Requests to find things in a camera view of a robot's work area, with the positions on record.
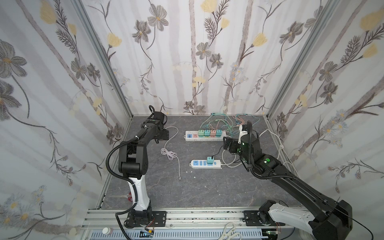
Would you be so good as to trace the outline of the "white blue power strip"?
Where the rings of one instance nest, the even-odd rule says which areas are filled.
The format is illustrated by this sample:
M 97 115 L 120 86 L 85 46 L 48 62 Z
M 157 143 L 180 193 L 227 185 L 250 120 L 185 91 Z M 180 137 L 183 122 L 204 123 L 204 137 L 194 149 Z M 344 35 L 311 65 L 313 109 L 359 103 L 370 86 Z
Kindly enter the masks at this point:
M 190 167 L 193 169 L 221 169 L 222 164 L 220 160 L 192 160 L 190 163 Z

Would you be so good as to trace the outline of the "white multicolour power strip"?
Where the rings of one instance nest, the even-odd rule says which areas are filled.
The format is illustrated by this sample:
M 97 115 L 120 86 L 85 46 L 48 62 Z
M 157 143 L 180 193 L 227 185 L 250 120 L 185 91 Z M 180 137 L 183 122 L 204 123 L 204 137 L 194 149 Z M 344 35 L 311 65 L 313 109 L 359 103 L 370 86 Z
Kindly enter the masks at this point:
M 184 139 L 186 142 L 220 142 L 226 136 L 222 130 L 197 130 L 186 131 Z

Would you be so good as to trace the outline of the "pink charger with cable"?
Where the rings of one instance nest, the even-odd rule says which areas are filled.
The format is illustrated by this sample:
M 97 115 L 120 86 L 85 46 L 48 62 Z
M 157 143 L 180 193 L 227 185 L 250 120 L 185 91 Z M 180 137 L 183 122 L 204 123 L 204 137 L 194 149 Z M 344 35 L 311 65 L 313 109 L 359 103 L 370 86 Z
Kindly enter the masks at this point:
M 240 126 L 244 123 L 245 121 L 238 115 L 230 116 L 215 113 L 208 121 L 208 128 L 211 131 L 211 136 L 221 136 L 226 133 L 227 136 L 234 137 L 241 131 Z

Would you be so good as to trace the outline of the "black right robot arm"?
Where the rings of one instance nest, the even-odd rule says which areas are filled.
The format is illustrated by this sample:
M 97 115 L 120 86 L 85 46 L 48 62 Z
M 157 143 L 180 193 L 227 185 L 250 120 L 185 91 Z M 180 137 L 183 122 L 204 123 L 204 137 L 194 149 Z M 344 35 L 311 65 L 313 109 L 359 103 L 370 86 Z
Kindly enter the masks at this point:
M 283 223 L 312 235 L 317 240 L 345 240 L 353 229 L 352 206 L 336 201 L 306 184 L 272 155 L 263 153 L 259 134 L 251 122 L 241 126 L 238 139 L 223 138 L 223 148 L 239 156 L 247 172 L 259 180 L 269 180 L 299 201 L 305 211 L 266 201 L 256 221 L 264 226 Z

